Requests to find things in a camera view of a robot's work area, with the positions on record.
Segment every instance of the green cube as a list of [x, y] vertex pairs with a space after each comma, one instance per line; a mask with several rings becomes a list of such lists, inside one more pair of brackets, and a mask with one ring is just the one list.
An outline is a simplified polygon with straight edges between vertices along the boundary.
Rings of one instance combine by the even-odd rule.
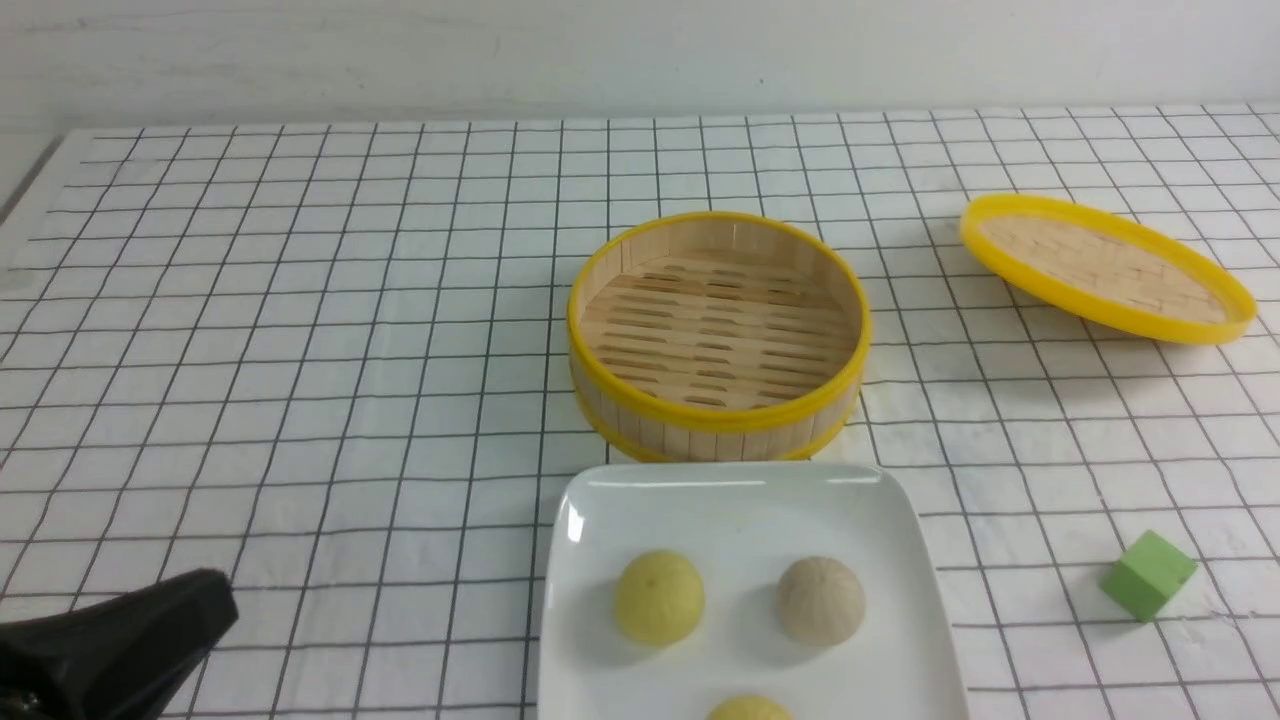
[[1147, 530], [1111, 566], [1100, 587], [1140, 623], [1149, 623], [1196, 573], [1196, 561]]

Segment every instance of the black handle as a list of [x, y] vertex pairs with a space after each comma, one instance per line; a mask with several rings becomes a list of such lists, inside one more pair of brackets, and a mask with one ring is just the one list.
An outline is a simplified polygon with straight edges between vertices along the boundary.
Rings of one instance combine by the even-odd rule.
[[227, 575], [192, 570], [92, 607], [4, 624], [0, 688], [38, 698], [33, 710], [52, 720], [154, 720], [238, 616]]

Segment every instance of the white plate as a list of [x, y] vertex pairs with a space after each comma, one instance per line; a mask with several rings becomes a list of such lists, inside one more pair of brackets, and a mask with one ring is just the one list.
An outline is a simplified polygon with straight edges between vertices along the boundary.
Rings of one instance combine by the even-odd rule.
[[[627, 642], [613, 585], [636, 555], [698, 566], [707, 610], [666, 650]], [[849, 565], [867, 619], [826, 652], [782, 634], [773, 587], [809, 555]], [[552, 541], [539, 659], [548, 720], [703, 720], [722, 700], [771, 697], [795, 720], [965, 720], [951, 626], [924, 538], [888, 474], [815, 462], [616, 465], [570, 483]]]

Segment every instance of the white wall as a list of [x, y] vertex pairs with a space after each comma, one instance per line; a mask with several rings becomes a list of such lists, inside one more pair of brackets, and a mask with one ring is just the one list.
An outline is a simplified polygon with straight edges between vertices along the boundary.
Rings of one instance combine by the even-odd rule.
[[1275, 96], [1277, 0], [0, 0], [0, 129]]

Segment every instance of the grid tablecloth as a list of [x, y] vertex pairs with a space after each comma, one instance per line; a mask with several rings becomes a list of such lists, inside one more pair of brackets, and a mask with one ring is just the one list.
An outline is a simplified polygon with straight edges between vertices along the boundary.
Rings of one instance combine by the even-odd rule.
[[[584, 424], [564, 306], [658, 215], [794, 223], [865, 283], [878, 462], [938, 568], [974, 716], [1276, 717], [1280, 105], [97, 132], [0, 295], [0, 620], [195, 566], [242, 619], [174, 716], [532, 717]], [[1009, 288], [991, 191], [1230, 268], [1247, 337], [1174, 347]], [[1165, 619], [1096, 588], [1156, 529]]]

